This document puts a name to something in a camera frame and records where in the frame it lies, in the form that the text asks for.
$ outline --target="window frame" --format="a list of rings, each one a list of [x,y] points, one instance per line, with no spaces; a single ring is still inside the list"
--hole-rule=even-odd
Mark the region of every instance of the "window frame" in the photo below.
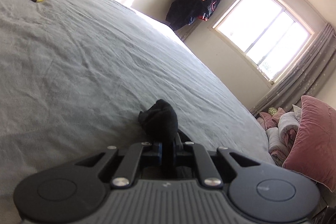
[[[258,38],[248,47],[248,49],[245,52],[243,52],[234,42],[232,42],[227,36],[225,36],[222,32],[220,32],[218,30],[218,27],[220,26],[220,24],[225,20],[225,18],[227,16],[229,16],[233,12],[234,7],[240,1],[241,0],[236,0],[222,14],[221,17],[217,18],[217,20],[216,20],[216,22],[214,24],[211,24],[211,26],[209,27],[209,29],[211,31],[214,31],[217,36],[219,36],[222,40],[224,40],[225,42],[227,42],[231,47],[233,47],[236,51],[238,51],[238,53],[240,53],[241,55],[243,55],[243,58],[249,63],[249,65],[252,65],[253,68],[256,68],[260,72],[259,74],[262,75],[263,79],[267,81],[267,84],[270,87],[270,85],[272,86],[275,82],[279,81],[286,74],[286,72],[288,70],[290,70],[290,68],[296,63],[296,61],[300,58],[301,53],[304,52],[305,49],[307,49],[307,47],[313,41],[313,37],[315,35],[315,32],[284,1],[282,1],[282,0],[273,0],[273,1],[275,1],[282,8],[281,11],[280,11],[280,13],[282,13],[282,12],[287,13],[294,20],[294,22],[297,22],[300,25],[302,25],[310,35],[308,36],[308,38],[305,41],[305,43],[303,44],[303,46],[295,53],[295,55],[293,56],[293,58],[283,67],[283,69],[281,71],[279,71],[272,79],[269,79],[268,76],[263,71],[260,70],[258,64],[256,64],[253,60],[251,60],[247,56],[247,53],[256,44],[256,42],[261,38],[261,36],[268,30],[268,28],[273,24],[273,22],[280,15],[280,13],[272,20],[272,22],[267,26],[267,28],[263,32],[261,32],[261,34],[258,36]],[[259,62],[259,64],[268,56],[268,54],[266,54],[263,57],[263,59]]]

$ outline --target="window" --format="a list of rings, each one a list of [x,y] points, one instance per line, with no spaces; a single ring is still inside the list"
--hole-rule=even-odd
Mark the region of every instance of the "window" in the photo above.
[[[274,80],[306,45],[311,33],[277,0],[239,0],[213,26]]]

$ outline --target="blanket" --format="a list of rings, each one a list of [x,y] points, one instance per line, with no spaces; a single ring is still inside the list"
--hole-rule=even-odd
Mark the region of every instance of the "blanket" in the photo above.
[[[282,166],[285,159],[289,155],[289,151],[284,145],[279,137],[279,128],[273,127],[266,130],[268,137],[268,153],[271,154],[272,158],[278,166]]]
[[[294,112],[287,112],[283,114],[279,120],[279,137],[280,141],[286,145],[289,152],[292,150],[296,133],[299,129],[300,123],[297,121]]]

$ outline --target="black cloth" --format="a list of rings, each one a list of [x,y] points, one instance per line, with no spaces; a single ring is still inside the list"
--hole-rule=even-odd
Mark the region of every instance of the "black cloth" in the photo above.
[[[192,24],[197,18],[208,20],[221,0],[175,0],[167,13],[166,21],[174,31]]]
[[[139,113],[138,121],[153,141],[171,144],[178,131],[177,115],[165,100],[157,100],[148,110]]]

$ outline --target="window pane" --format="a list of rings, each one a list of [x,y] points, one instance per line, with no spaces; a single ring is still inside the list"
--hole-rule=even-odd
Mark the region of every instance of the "window pane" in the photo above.
[[[274,0],[241,0],[218,30],[244,52],[281,9]]]
[[[260,64],[260,69],[272,79],[297,54],[308,38],[309,33],[295,22],[271,53]]]
[[[293,23],[294,20],[286,12],[282,12],[263,36],[260,37],[256,44],[248,51],[247,56],[250,57],[254,63],[258,64]]]

